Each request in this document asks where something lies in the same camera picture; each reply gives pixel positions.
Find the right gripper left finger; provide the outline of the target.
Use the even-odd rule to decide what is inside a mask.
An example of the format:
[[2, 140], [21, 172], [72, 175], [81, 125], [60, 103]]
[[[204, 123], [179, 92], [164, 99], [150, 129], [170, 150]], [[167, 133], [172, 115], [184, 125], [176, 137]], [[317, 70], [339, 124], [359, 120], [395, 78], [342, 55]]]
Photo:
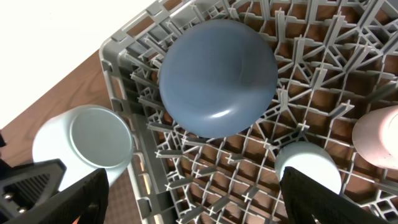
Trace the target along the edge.
[[43, 204], [5, 224], [103, 224], [108, 195], [106, 171], [96, 169]]

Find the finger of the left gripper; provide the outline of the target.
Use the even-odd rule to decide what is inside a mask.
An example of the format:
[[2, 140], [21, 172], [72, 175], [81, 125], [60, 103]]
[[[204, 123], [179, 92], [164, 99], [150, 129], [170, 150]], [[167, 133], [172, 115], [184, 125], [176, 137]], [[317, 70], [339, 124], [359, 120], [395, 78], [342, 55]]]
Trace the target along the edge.
[[1, 161], [1, 219], [11, 220], [58, 193], [66, 172], [60, 159], [15, 167]]

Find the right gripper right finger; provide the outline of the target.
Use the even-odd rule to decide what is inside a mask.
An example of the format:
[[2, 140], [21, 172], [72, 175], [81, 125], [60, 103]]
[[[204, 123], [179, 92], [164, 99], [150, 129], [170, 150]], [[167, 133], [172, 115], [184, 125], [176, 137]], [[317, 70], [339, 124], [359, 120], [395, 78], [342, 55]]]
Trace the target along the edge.
[[280, 187], [290, 223], [387, 224], [293, 167], [285, 168]]

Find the light blue cup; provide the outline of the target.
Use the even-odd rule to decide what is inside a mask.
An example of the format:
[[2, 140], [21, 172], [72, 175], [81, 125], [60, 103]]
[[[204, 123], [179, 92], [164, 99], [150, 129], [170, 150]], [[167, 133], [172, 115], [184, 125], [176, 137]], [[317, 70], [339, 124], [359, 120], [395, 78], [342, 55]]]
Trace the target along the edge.
[[278, 152], [274, 166], [279, 181], [285, 168], [293, 167], [332, 192], [340, 193], [340, 172], [331, 156], [316, 144], [299, 141], [286, 145]]

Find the light blue rice bowl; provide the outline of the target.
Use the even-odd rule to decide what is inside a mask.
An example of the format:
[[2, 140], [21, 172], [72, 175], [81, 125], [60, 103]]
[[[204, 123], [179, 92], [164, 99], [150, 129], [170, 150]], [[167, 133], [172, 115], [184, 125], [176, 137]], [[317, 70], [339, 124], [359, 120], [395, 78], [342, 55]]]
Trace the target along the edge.
[[125, 121], [98, 105], [77, 106], [49, 119], [32, 145], [34, 162], [60, 159], [66, 166], [58, 191], [104, 168], [109, 185], [132, 160], [134, 139]]

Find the pink cup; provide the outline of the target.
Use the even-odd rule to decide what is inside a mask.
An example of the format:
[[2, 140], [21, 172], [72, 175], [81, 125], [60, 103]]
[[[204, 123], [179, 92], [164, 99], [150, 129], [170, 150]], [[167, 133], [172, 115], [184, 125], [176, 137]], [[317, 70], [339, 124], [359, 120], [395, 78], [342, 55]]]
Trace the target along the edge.
[[397, 106], [371, 111], [355, 124], [352, 133], [356, 151], [370, 164], [397, 169]]

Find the dark blue plate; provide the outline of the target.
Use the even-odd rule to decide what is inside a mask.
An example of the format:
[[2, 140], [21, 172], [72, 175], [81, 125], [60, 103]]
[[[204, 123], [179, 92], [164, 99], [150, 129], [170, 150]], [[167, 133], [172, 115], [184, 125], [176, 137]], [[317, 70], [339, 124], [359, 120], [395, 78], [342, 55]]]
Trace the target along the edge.
[[166, 111], [184, 130], [223, 138], [254, 124], [277, 87], [274, 53], [259, 33], [227, 19], [186, 30], [159, 70]]

